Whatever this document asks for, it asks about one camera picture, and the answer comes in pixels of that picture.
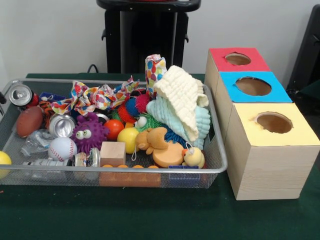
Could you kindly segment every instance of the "googly eyes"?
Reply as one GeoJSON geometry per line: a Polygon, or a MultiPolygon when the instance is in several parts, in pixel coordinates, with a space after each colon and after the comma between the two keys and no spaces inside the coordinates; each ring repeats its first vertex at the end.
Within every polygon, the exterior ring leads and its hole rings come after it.
{"type": "Polygon", "coordinates": [[[84,130],[83,131],[83,137],[85,138],[85,139],[89,139],[89,138],[91,138],[91,135],[92,135],[92,133],[91,133],[91,131],[90,130],[84,130]]]}
{"type": "Polygon", "coordinates": [[[143,128],[147,124],[147,118],[145,116],[139,117],[138,121],[135,123],[135,127],[143,128]]]}
{"type": "Polygon", "coordinates": [[[76,139],[79,139],[79,140],[84,139],[84,132],[83,131],[77,131],[75,137],[76,137],[76,139]]]}

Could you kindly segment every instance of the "polka dot fabric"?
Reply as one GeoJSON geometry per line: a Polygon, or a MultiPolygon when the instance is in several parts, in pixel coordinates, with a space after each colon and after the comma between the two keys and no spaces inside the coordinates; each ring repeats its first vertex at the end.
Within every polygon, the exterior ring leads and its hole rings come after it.
{"type": "Polygon", "coordinates": [[[80,81],[73,81],[70,98],[51,103],[52,110],[57,114],[66,114],[75,110],[85,116],[95,109],[114,109],[130,98],[130,94],[138,87],[139,80],[129,80],[115,89],[107,84],[101,87],[88,87],[80,81]]]}
{"type": "Polygon", "coordinates": [[[159,54],[153,54],[145,59],[145,81],[146,92],[149,96],[154,96],[154,85],[161,80],[166,68],[166,59],[159,54]]]}

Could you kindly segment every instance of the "baseball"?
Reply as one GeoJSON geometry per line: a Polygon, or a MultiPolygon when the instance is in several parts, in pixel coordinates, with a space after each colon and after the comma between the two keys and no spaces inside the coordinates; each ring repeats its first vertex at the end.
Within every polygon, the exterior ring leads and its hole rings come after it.
{"type": "Polygon", "coordinates": [[[49,158],[54,161],[64,161],[71,159],[78,152],[74,141],[68,137],[57,137],[50,143],[48,149],[49,158]]]}

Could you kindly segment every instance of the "yellow ball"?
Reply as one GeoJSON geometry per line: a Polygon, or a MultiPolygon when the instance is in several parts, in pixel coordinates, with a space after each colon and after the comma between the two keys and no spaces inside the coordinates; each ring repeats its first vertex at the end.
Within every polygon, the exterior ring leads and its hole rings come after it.
{"type": "MultiPolygon", "coordinates": [[[[0,164],[11,165],[11,159],[4,151],[0,151],[0,164]]],[[[9,169],[0,169],[0,179],[5,178],[9,174],[9,169]]]]}
{"type": "Polygon", "coordinates": [[[125,128],[119,133],[117,141],[125,143],[125,152],[127,154],[133,154],[135,149],[138,152],[139,148],[136,148],[136,137],[138,134],[138,130],[134,127],[125,128]]]}

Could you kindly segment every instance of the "spiky sensory ball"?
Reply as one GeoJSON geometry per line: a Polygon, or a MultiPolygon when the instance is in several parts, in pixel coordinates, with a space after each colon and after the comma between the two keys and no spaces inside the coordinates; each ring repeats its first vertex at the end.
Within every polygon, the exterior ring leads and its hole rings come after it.
{"type": "Polygon", "coordinates": [[[118,114],[118,110],[117,109],[114,109],[111,113],[111,119],[116,119],[116,120],[119,120],[120,122],[122,122],[119,114],[118,114]]]}
{"type": "Polygon", "coordinates": [[[150,115],[149,113],[141,113],[140,114],[140,118],[146,118],[146,124],[145,125],[140,125],[137,124],[135,125],[135,128],[139,131],[139,132],[143,132],[147,129],[155,129],[155,128],[159,128],[159,127],[163,127],[164,124],[162,124],[161,122],[157,121],[152,115],[150,115]]]}
{"type": "Polygon", "coordinates": [[[90,153],[91,148],[101,149],[102,142],[107,141],[109,129],[99,122],[98,116],[89,112],[86,117],[80,115],[73,129],[71,139],[75,142],[78,153],[90,153]]]}
{"type": "Polygon", "coordinates": [[[164,140],[166,142],[170,142],[172,141],[174,144],[175,143],[180,143],[181,146],[185,146],[186,145],[186,141],[179,135],[175,134],[174,131],[172,131],[172,129],[170,127],[168,127],[167,125],[163,125],[163,127],[165,127],[167,129],[167,132],[164,136],[164,140]]]}
{"type": "Polygon", "coordinates": [[[125,122],[125,123],[134,124],[136,122],[136,119],[129,114],[128,110],[126,109],[126,105],[125,104],[122,104],[118,108],[118,114],[119,114],[119,117],[121,118],[121,120],[123,122],[125,122]]]}
{"type": "Polygon", "coordinates": [[[125,103],[125,109],[128,111],[128,113],[136,118],[139,116],[138,109],[136,108],[136,98],[130,98],[126,103],[125,103]]]}
{"type": "Polygon", "coordinates": [[[150,97],[147,94],[142,94],[136,97],[135,107],[139,113],[146,113],[147,104],[150,102],[150,97]]]}

